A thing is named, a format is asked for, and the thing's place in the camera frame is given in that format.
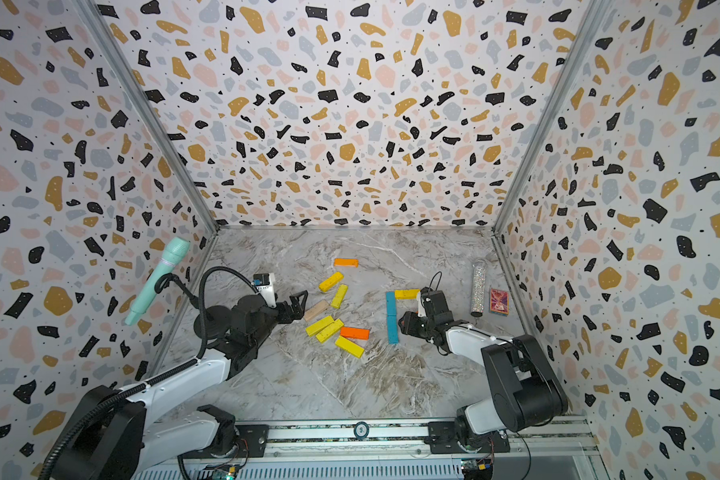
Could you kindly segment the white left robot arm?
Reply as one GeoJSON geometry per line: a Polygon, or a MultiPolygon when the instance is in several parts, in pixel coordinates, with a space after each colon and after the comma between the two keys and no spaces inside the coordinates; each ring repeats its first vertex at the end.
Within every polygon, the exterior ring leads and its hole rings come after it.
{"type": "Polygon", "coordinates": [[[169,411],[238,375],[258,356],[278,325],[304,317],[308,293],[279,301],[263,289],[231,308],[208,307],[199,295],[197,335],[204,353],[124,388],[99,386],[79,401],[43,463],[43,479],[129,479],[171,457],[233,449],[234,415],[202,406],[182,420],[162,423],[169,411]]]}

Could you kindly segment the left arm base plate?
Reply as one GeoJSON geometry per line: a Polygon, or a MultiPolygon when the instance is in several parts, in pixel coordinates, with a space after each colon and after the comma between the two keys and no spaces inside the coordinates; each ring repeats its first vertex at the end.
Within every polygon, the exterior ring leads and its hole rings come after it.
{"type": "Polygon", "coordinates": [[[262,458],[269,430],[267,424],[222,424],[206,452],[215,458],[262,458]]]}

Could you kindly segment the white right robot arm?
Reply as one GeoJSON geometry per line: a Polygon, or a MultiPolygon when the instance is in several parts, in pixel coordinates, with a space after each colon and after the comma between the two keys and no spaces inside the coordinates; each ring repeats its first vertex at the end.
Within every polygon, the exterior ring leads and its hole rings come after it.
{"type": "Polygon", "coordinates": [[[400,332],[484,367],[488,397],[456,415],[463,444],[497,431],[543,426],[568,411],[568,398],[534,336],[505,339],[458,320],[440,290],[426,287],[416,299],[418,310],[398,320],[400,332]]]}

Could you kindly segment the teal block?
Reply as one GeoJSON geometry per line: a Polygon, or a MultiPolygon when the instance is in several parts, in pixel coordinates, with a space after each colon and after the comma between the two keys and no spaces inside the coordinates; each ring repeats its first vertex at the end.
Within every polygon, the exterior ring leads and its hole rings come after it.
{"type": "Polygon", "coordinates": [[[399,343],[399,332],[397,320],[394,316],[388,316],[386,319],[387,325],[387,339],[390,345],[399,343]]]}
{"type": "Polygon", "coordinates": [[[386,316],[388,319],[397,318],[396,298],[393,291],[388,291],[385,294],[386,299],[386,316]]]}

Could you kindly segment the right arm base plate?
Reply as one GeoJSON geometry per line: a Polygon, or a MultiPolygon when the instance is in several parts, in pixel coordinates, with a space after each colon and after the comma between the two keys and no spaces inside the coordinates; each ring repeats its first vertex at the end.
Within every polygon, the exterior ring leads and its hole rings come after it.
{"type": "Polygon", "coordinates": [[[427,425],[424,443],[433,454],[480,454],[508,453],[510,444],[498,431],[475,434],[466,421],[456,418],[433,421],[427,425]]]}

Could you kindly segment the yellow block scuffed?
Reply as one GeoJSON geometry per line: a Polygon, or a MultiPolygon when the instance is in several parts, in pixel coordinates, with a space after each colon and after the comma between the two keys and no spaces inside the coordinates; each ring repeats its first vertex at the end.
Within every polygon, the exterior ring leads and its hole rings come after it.
{"type": "Polygon", "coordinates": [[[418,289],[395,290],[394,297],[397,300],[413,300],[420,294],[418,289]]]}

